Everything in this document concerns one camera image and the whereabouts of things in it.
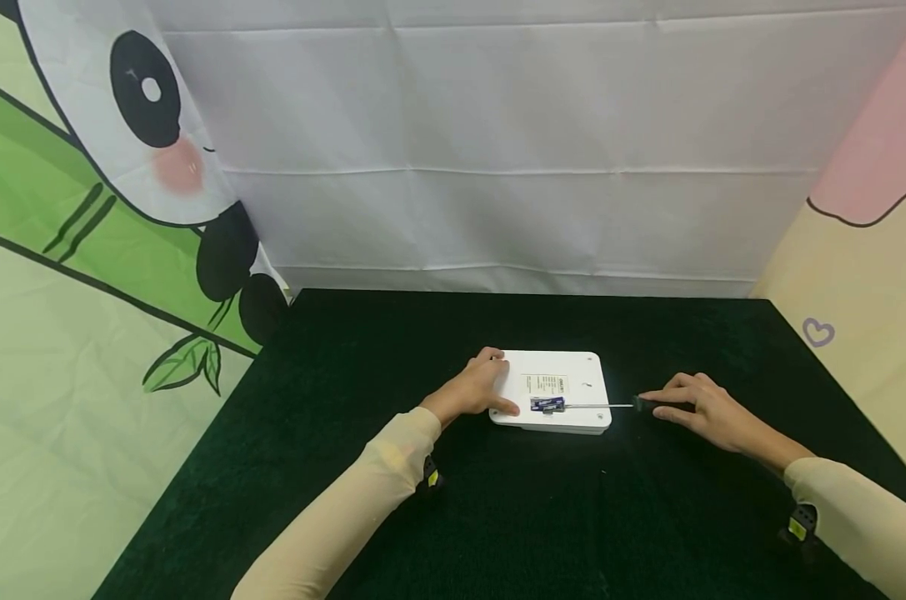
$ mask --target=fabric backdrop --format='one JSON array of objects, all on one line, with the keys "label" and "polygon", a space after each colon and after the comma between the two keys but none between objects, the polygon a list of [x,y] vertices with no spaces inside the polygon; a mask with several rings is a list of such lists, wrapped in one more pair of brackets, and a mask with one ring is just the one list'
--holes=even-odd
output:
[{"label": "fabric backdrop", "polygon": [[294,286],[743,296],[906,0],[153,0]]},{"label": "fabric backdrop", "polygon": [[773,299],[906,462],[906,42],[756,294]]},{"label": "fabric backdrop", "polygon": [[90,598],[282,313],[147,7],[0,0],[0,598]]}]

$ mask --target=pink blush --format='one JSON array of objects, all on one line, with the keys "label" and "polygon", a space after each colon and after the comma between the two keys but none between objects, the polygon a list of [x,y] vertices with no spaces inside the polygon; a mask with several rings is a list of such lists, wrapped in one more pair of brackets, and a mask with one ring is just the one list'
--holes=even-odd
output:
[{"label": "pink blush", "polygon": [[203,158],[185,135],[155,151],[152,166],[158,182],[173,194],[192,196],[203,189]]}]

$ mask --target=hand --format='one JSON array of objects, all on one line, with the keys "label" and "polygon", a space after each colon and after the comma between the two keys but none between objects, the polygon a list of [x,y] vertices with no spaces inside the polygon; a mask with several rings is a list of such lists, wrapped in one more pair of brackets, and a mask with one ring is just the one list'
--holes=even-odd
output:
[{"label": "hand", "polygon": [[640,393],[640,397],[661,403],[693,404],[695,412],[660,406],[653,416],[680,424],[729,453],[750,456],[777,473],[796,459],[814,456],[800,443],[760,421],[706,373],[695,377],[676,373],[662,390]]},{"label": "hand", "polygon": [[457,377],[429,394],[420,406],[432,412],[443,429],[459,415],[478,415],[490,408],[507,415],[518,415],[518,406],[493,390],[496,380],[508,370],[509,361],[503,360],[503,350],[485,347],[475,358],[469,359]]}]

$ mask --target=white device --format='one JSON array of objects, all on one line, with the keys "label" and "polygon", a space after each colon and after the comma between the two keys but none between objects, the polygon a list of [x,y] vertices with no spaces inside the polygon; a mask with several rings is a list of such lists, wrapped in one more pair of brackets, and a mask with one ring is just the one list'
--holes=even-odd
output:
[{"label": "white device", "polygon": [[[593,352],[536,352],[504,350],[509,360],[507,377],[498,381],[499,396],[518,406],[518,416],[490,409],[497,425],[534,431],[599,435],[609,428],[612,413],[599,357]],[[567,404],[596,405],[565,412],[534,411],[533,398],[563,397]]]}]

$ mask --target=white backdrop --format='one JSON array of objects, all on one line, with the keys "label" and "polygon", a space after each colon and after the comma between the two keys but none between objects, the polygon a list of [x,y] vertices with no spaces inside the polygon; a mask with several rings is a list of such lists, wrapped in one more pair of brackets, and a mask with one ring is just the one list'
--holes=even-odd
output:
[{"label": "white backdrop", "polygon": [[742,296],[906,0],[151,0],[294,287]]}]

